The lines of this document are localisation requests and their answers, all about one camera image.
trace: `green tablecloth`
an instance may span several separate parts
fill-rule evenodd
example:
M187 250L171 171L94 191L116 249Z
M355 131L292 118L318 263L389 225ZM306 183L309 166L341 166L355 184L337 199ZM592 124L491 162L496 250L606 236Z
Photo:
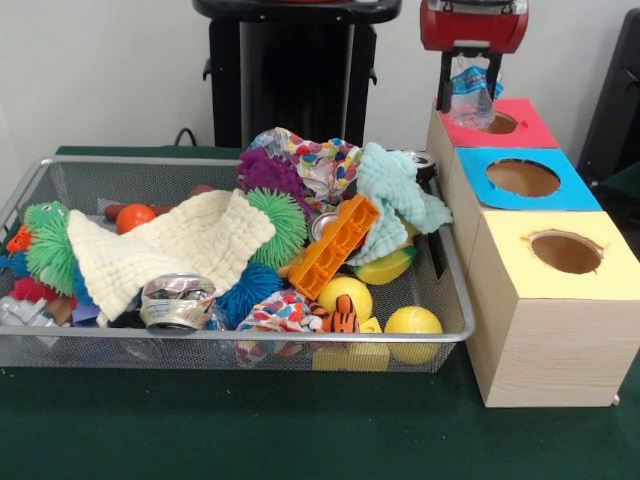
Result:
M64 154L220 157L214 149ZM0 370L2 478L638 479L640 365L607 409L488 410L437 375Z

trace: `cream knitted cloth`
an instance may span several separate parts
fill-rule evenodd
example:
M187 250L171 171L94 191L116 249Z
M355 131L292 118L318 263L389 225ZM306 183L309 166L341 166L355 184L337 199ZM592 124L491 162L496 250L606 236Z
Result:
M276 230L235 190L192 197L122 236L73 211L67 232L89 294L115 319L145 283L167 273L197 272L223 295Z

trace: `black stand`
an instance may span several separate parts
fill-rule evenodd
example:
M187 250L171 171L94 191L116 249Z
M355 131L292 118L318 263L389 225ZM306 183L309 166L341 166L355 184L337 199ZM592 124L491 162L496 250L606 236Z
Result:
M376 33L401 0L290 4L193 0L212 19L211 75L216 146L245 147L281 126L304 138L361 145Z
M640 160L640 9L624 21L578 171L600 183Z

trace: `yellow block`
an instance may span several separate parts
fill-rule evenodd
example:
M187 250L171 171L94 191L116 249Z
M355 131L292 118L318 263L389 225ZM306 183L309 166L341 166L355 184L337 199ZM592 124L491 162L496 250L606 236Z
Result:
M360 325L361 333L382 333L373 317ZM386 372L389 347L384 343L351 343L344 347L321 348L313 354L313 370L347 372Z

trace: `white wall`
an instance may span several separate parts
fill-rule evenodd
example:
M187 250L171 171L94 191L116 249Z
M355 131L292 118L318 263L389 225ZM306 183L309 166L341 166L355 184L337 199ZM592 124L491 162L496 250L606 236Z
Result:
M637 0L531 0L520 51L504 60L506 96L529 96L578 159L624 17ZM439 55L425 52L418 0L378 27L366 137L422 148ZM208 21L190 0L0 1L0 200L59 145L164 145L181 126L211 144L201 81Z

